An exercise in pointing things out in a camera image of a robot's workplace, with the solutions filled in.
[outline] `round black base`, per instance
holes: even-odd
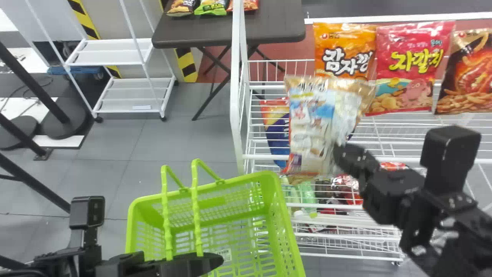
[[[12,123],[21,129],[21,131],[26,134],[29,138],[34,137],[34,131],[37,127],[37,121],[34,117],[29,115],[23,115],[16,117],[11,120]],[[15,148],[23,147],[24,144],[9,133],[6,129],[0,126],[0,149],[1,150],[12,150]]]
[[[66,139],[85,127],[89,114],[77,99],[60,97],[57,105],[65,112],[70,122],[63,124],[52,112],[48,112],[42,122],[43,131],[47,136],[52,139]]]

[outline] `cart wheel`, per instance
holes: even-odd
[[[101,81],[102,79],[104,79],[104,72],[99,71],[98,73],[94,73],[93,76],[94,80]]]

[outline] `lime green plastic basket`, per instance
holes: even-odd
[[[216,182],[198,186],[198,166]],[[224,264],[209,273],[216,277],[306,276],[275,173],[224,180],[199,159],[191,173],[187,188],[162,166],[162,193],[132,202],[126,252],[144,251],[146,260],[217,253]],[[168,176],[179,190],[167,192]]]

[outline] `chip bag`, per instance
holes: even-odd
[[[436,114],[492,112],[492,29],[453,32]]]
[[[315,74],[367,80],[374,60],[376,26],[315,22]]]
[[[366,115],[431,110],[435,72],[454,21],[378,27],[376,98]]]
[[[286,97],[260,101],[261,117],[265,125],[268,147],[272,155],[288,155],[289,150],[289,100]],[[274,160],[280,168],[286,161]]]
[[[174,0],[166,15],[172,17],[190,15],[193,13],[195,2],[196,0]]]
[[[258,2],[259,2],[259,0],[245,0],[244,1],[245,11],[257,10],[258,9]],[[232,11],[233,4],[234,4],[234,0],[230,0],[229,1],[229,7],[227,8],[227,11]]]
[[[226,4],[227,0],[201,0],[200,6],[195,10],[195,15],[227,15],[225,11]]]
[[[343,145],[374,97],[374,85],[341,78],[284,78],[290,100],[290,154],[283,173],[327,175],[333,147]]]

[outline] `yellow and black striped tape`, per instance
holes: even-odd
[[[87,36],[90,39],[101,39],[101,36],[95,29],[94,23],[92,22],[89,14],[84,8],[84,5],[82,5],[82,0],[68,0],[68,3],[72,7],[75,16],[79,20],[80,25],[82,25],[82,28],[84,28]],[[121,78],[120,71],[116,66],[107,66],[106,68],[109,70],[112,76],[116,78]]]
[[[164,6],[166,5],[166,0],[160,0],[160,8],[164,12]],[[190,48],[175,48],[174,52],[178,60],[178,66],[183,73],[183,79],[187,83],[194,83],[198,78],[198,72],[196,71],[195,61],[191,53]]]

